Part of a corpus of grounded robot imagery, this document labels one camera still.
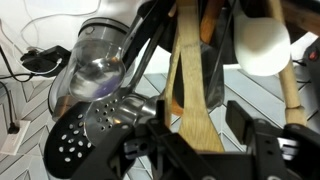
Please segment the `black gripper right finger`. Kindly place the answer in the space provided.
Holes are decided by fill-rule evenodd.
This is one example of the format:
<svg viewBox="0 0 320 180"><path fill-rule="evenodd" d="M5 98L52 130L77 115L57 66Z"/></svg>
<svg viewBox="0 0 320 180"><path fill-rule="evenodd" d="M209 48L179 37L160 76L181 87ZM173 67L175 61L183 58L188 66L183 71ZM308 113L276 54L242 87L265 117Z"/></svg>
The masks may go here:
<svg viewBox="0 0 320 180"><path fill-rule="evenodd" d="M242 145L248 144L248 127L253 118L234 100L227 102L226 123Z"/></svg>

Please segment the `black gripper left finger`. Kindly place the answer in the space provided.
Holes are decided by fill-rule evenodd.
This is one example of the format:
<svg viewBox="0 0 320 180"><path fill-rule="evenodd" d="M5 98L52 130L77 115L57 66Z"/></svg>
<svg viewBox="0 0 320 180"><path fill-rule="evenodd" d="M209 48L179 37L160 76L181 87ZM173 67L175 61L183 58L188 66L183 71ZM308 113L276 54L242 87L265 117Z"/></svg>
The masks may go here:
<svg viewBox="0 0 320 180"><path fill-rule="evenodd" d="M156 102L156 119L164 126L165 125L165 101L158 100Z"/></svg>

